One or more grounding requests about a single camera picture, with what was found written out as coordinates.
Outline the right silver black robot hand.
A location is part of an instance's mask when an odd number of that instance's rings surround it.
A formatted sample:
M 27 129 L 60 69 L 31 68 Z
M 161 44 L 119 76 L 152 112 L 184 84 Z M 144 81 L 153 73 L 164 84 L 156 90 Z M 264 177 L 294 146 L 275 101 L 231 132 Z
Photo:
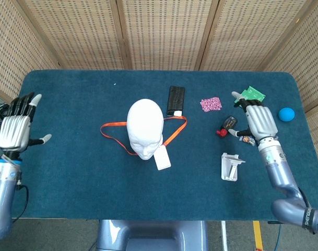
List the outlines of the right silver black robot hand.
M 258 143 L 268 138 L 274 140 L 278 129 L 270 109 L 257 99 L 245 99 L 238 92 L 231 94 L 238 100 L 234 107 L 240 106 L 243 109 L 248 128 L 242 131 L 229 129 L 228 132 L 235 137 L 252 136 Z

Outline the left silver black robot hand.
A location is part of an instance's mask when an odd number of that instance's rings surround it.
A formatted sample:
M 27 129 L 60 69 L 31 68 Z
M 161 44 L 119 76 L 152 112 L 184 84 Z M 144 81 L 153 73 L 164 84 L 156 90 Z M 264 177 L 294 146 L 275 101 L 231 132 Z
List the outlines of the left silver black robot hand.
M 17 160 L 29 146 L 45 144 L 52 137 L 47 134 L 39 139 L 30 138 L 31 124 L 41 98 L 41 94 L 32 92 L 10 103 L 0 129 L 0 149 L 8 158 Z

